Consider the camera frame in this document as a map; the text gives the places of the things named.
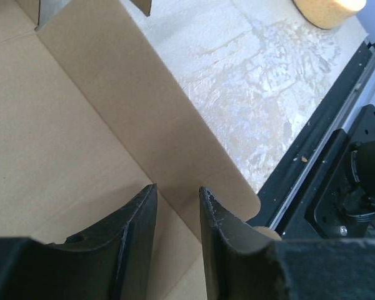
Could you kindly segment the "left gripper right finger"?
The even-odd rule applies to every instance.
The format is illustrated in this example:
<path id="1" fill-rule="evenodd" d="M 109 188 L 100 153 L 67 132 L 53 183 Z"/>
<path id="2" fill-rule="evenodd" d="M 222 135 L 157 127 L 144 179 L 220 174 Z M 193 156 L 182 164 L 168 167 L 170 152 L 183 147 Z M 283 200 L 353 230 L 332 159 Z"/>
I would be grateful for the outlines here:
<path id="1" fill-rule="evenodd" d="M 208 299 L 375 299 L 375 238 L 278 241 L 199 200 Z"/>

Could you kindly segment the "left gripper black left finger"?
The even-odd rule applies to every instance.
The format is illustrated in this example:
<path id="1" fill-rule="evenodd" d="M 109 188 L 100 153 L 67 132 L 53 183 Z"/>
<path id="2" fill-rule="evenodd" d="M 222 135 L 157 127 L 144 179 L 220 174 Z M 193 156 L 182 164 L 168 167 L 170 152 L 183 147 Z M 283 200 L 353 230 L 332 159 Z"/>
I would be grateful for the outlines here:
<path id="1" fill-rule="evenodd" d="M 145 299 L 157 204 L 150 184 L 62 244 L 0 237 L 0 299 Z"/>

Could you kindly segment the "large cardboard box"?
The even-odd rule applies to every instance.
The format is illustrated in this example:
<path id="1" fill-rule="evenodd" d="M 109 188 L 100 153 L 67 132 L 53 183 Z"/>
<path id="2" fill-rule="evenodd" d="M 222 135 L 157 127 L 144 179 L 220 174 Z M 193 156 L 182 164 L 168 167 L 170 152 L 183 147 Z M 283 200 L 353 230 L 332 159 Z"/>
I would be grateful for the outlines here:
<path id="1" fill-rule="evenodd" d="M 254 184 L 122 1 L 0 1 L 0 239 L 61 244 L 158 186 L 148 299 L 206 299 L 199 188 L 235 215 Z"/>

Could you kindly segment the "orange round sponge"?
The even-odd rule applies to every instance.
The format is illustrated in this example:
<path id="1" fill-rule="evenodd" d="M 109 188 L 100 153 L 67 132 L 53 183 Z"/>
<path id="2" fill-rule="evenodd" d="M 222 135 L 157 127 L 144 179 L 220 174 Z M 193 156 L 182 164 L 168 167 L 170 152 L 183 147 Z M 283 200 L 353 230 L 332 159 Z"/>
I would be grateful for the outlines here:
<path id="1" fill-rule="evenodd" d="M 304 18 L 321 29 L 332 29 L 362 10 L 366 0 L 294 0 Z"/>

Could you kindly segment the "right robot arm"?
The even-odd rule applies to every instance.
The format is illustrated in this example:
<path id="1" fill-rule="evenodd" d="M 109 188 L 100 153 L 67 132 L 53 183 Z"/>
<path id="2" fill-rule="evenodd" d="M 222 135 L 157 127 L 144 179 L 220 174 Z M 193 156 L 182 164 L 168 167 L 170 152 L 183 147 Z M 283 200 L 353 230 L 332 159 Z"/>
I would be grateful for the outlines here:
<path id="1" fill-rule="evenodd" d="M 362 190 L 357 201 L 359 212 L 348 216 L 357 223 L 368 223 L 375 218 L 375 140 L 352 143 L 348 158 L 352 184 Z"/>

